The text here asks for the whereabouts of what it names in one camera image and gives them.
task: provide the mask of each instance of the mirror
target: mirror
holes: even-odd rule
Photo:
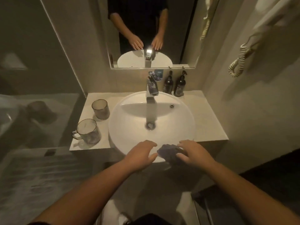
[[[195,68],[219,0],[98,0],[111,68]]]

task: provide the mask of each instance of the sink drain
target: sink drain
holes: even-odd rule
[[[147,122],[145,127],[146,127],[146,129],[151,131],[151,130],[155,129],[155,123],[154,122]]]

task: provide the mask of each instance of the countertop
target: countertop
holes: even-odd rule
[[[132,93],[133,92],[89,93],[78,122],[87,118],[94,119],[97,122],[98,129],[101,133],[101,140],[95,145],[87,145],[83,140],[73,139],[70,146],[70,151],[111,148],[108,139],[109,118],[104,121],[98,120],[94,115],[92,102],[97,99],[105,99],[108,103],[110,112],[112,112],[115,105],[122,98]],[[196,135],[194,139],[195,141],[203,142],[228,140],[226,133],[224,132],[202,91],[185,91],[184,96],[180,97],[180,99],[189,107],[194,116],[196,122]]]

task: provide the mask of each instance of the person's left hand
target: person's left hand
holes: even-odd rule
[[[142,170],[156,159],[157,153],[154,153],[149,157],[151,149],[156,146],[157,144],[150,140],[140,142],[130,150],[123,161],[129,166],[132,172]]]
[[[163,35],[157,34],[154,37],[151,45],[155,50],[160,50],[163,47]]]

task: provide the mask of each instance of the person's right arm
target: person's right arm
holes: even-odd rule
[[[203,169],[238,205],[255,225],[300,225],[300,218],[280,202],[251,184],[227,167],[216,162],[200,144],[190,140],[178,144],[188,154],[177,156],[189,165]]]
[[[110,15],[110,20],[114,24],[114,26],[118,29],[118,31],[124,35],[126,39],[128,39],[130,45],[135,50],[141,50],[144,47],[143,42],[140,40],[139,37],[137,37],[135,34],[133,34],[128,27],[124,24],[122,18],[120,15],[116,12],[112,13]]]

